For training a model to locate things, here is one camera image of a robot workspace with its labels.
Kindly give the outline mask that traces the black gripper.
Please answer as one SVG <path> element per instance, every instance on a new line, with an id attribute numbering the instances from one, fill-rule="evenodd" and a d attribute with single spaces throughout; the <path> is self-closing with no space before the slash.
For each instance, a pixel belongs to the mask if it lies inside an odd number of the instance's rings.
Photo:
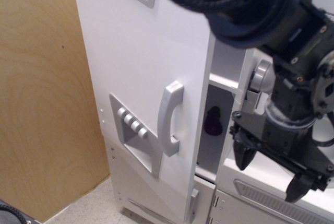
<path id="1" fill-rule="evenodd" d="M 232 113 L 233 150 L 236 165 L 245 170 L 257 153 L 261 153 L 293 174 L 285 201 L 296 203 L 308 191 L 325 191 L 333 179 L 333 161 L 312 138 L 315 117 L 290 124 L 279 116 Z"/>

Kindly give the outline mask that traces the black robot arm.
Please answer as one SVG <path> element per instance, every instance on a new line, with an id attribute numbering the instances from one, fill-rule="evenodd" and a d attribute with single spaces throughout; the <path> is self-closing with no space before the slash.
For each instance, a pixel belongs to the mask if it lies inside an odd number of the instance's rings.
<path id="1" fill-rule="evenodd" d="M 271 56 L 275 84 L 262 115 L 232 114 L 236 165 L 261 152 L 294 174 L 286 201 L 325 190 L 333 163 L 313 139 L 317 119 L 333 119 L 333 22 L 312 0 L 172 0 L 205 15 L 218 40 Z"/>

